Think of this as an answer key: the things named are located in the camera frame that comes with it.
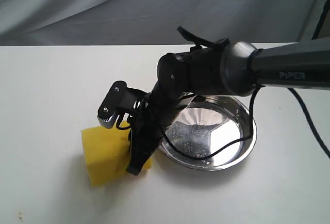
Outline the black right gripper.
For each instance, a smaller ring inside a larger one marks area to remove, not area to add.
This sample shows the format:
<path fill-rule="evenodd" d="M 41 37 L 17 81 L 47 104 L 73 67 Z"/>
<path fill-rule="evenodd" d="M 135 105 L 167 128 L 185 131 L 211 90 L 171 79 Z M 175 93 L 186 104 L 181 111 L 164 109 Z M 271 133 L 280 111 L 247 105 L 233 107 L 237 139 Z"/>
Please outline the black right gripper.
<path fill-rule="evenodd" d="M 126 172 L 138 175 L 163 139 L 163 134 L 188 105 L 188 93 L 171 96 L 156 83 L 142 100 L 142 111 L 130 131 L 130 159 Z"/>

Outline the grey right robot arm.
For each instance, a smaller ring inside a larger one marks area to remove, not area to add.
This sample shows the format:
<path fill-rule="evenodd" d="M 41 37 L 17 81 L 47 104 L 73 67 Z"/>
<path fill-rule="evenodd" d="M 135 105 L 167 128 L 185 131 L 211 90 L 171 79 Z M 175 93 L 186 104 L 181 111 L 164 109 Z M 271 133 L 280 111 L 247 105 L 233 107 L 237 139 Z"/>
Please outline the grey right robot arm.
<path fill-rule="evenodd" d="M 193 95 L 254 98 L 262 87 L 289 90 L 329 89 L 329 39 L 270 49 L 227 38 L 210 42 L 195 36 L 188 52 L 168 53 L 157 65 L 157 82 L 141 101 L 131 124 L 131 158 L 127 172 L 137 175 L 167 128 Z"/>

